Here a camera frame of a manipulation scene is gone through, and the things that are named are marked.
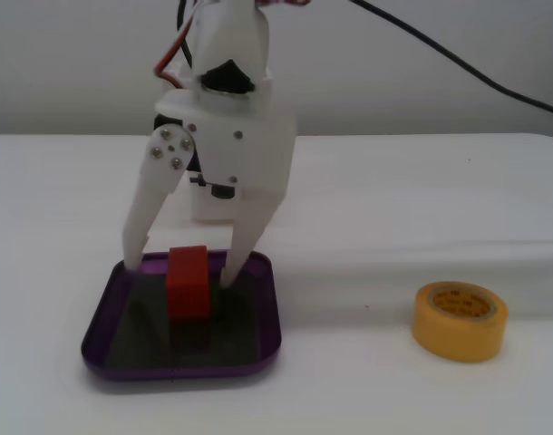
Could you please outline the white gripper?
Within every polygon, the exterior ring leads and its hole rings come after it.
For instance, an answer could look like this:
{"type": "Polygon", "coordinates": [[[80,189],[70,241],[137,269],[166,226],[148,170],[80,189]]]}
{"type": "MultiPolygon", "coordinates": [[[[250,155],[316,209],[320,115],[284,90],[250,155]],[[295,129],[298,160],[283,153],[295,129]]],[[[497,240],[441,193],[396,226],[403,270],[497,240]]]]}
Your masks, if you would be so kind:
{"type": "Polygon", "coordinates": [[[296,121],[272,102],[272,78],[247,94],[216,92],[199,84],[170,90],[157,113],[182,122],[151,134],[122,231],[123,263],[141,264],[149,231],[197,152],[210,184],[241,188],[230,249],[220,285],[230,287],[285,197],[296,140],[296,121]]]}

